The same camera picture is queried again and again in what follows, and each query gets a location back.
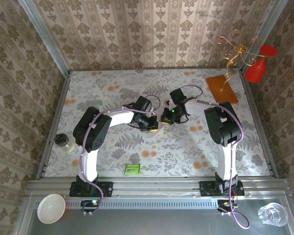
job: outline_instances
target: floral tablecloth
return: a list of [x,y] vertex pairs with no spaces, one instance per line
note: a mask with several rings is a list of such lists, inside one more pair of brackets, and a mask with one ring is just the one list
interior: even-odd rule
[[[160,97],[161,108],[156,112],[160,118],[169,93],[186,84],[201,86],[204,90],[201,99],[214,102],[205,79],[226,72],[227,69],[72,72],[57,133],[65,133],[74,140],[73,129],[88,107],[101,111],[112,109],[135,102],[139,95]],[[269,175],[238,73],[230,85],[239,99],[233,108],[245,132],[237,147],[237,172],[239,175]],[[184,88],[183,92],[192,96],[199,91]],[[149,98],[153,106],[158,106],[156,98]],[[209,135],[204,113],[200,117],[190,116],[184,124],[166,126],[152,139],[151,135],[126,124],[111,127],[98,153],[99,176],[124,176],[125,164],[138,163],[141,164],[140,176],[214,176],[218,166],[217,145]],[[45,176],[75,176],[79,171],[80,153],[81,147],[67,153],[54,144]]]

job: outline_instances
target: small jar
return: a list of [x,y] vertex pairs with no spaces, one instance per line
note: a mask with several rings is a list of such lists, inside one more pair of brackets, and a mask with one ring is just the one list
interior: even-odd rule
[[54,142],[65,152],[72,152],[75,149],[75,143],[69,140],[69,137],[64,134],[57,134],[54,138]]

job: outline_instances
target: red vase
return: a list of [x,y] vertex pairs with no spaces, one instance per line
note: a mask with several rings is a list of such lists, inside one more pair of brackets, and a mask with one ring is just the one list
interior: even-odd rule
[[256,64],[250,66],[245,72],[246,80],[253,83],[260,82],[266,73],[266,67],[265,57],[263,57],[261,60],[257,60]]

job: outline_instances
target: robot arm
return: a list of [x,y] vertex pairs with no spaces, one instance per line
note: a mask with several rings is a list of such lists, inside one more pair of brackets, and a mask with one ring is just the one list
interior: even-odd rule
[[[230,171],[232,161],[232,186],[238,182],[235,168],[236,146],[230,143],[235,142],[240,137],[240,129],[234,119],[219,107],[211,107],[208,102],[197,101],[194,97],[187,98],[181,91],[176,89],[170,93],[175,105],[174,108],[165,108],[161,115],[161,122],[166,124],[183,123],[183,116],[200,116],[205,113],[210,136],[218,144],[218,168],[216,172],[216,188],[220,193],[228,190],[230,182]],[[229,102],[224,102],[220,106],[229,110],[236,118],[236,114]]]
[[[138,111],[145,111],[149,105],[150,101],[140,96],[135,103],[125,105],[125,107]],[[87,109],[73,131],[76,144],[80,146],[83,145],[87,129],[94,117],[98,114],[99,110],[95,107],[89,107]],[[147,117],[145,114],[128,110],[120,110],[100,115],[86,139],[86,152],[83,153],[80,162],[81,169],[84,171],[83,174],[82,172],[79,173],[79,177],[82,180],[89,182],[96,180],[98,176],[96,169],[98,149],[103,144],[109,127],[124,123],[136,123],[141,131],[158,129],[157,116]]]

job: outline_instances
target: gold wire sculpture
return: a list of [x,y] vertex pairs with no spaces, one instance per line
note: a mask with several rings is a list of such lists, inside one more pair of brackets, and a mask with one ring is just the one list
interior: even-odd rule
[[[225,82],[224,82],[224,84],[223,84],[223,86],[222,86],[222,88],[221,88],[221,91],[220,92],[222,92],[222,90],[223,90],[223,88],[224,88],[224,86],[225,86],[225,84],[229,81],[229,80],[231,80],[231,78],[233,77],[233,75],[234,75],[234,70],[231,68],[231,66],[236,66],[237,65],[237,61],[235,61],[235,59],[237,58],[237,57],[239,57],[240,56],[240,58],[241,58],[241,60],[242,60],[242,62],[244,63],[244,64],[246,64],[247,66],[253,66],[253,65],[255,65],[255,63],[256,63],[256,59],[255,58],[250,58],[249,59],[249,61],[248,62],[246,62],[245,60],[244,60],[244,57],[243,57],[243,53],[246,53],[246,54],[249,54],[249,55],[254,55],[254,56],[260,56],[260,57],[266,57],[266,56],[264,56],[264,55],[259,55],[259,54],[253,54],[253,53],[250,53],[250,52],[248,52],[248,47],[246,47],[246,46],[244,46],[243,44],[242,44],[242,35],[241,35],[241,32],[238,30],[238,29],[232,29],[231,31],[230,31],[230,34],[231,34],[231,36],[240,36],[240,43],[238,44],[238,45],[235,45],[235,44],[233,44],[233,43],[231,43],[227,38],[225,38],[224,36],[219,36],[219,37],[216,37],[216,43],[217,44],[219,44],[219,45],[222,45],[222,44],[224,44],[225,42],[227,42],[227,43],[229,43],[232,47],[233,47],[233,50],[231,51],[231,50],[222,50],[221,51],[221,56],[224,58],[224,59],[226,59],[226,60],[228,60],[229,62],[226,64],[226,67],[227,67],[227,69],[229,70],[229,72],[228,73],[226,73],[225,74],[225,78],[226,78],[226,80],[225,80]],[[252,38],[252,45],[253,45],[253,47],[254,46],[256,46],[256,45],[258,45],[258,43],[260,43],[261,41],[262,41],[262,39],[260,38],[260,37],[258,37],[258,36],[256,36],[256,37],[254,37],[254,38]]]

